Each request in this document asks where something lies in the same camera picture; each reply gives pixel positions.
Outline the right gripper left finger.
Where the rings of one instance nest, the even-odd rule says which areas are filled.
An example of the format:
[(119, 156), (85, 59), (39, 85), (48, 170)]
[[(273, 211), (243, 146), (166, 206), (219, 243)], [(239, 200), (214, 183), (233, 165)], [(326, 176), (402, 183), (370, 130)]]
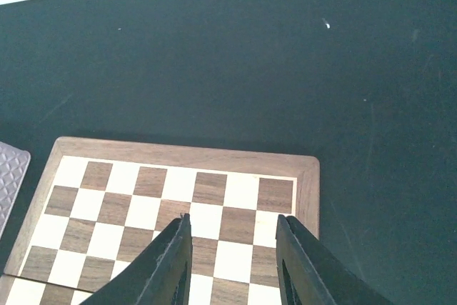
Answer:
[(192, 237), (190, 216), (168, 226), (114, 279), (84, 304), (187, 304)]

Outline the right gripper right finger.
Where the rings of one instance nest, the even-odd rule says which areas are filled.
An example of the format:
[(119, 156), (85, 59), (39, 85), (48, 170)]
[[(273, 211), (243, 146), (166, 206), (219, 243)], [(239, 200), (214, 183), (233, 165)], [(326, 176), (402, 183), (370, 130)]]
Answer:
[(295, 216), (278, 216), (276, 265), (282, 304), (392, 304), (349, 271)]

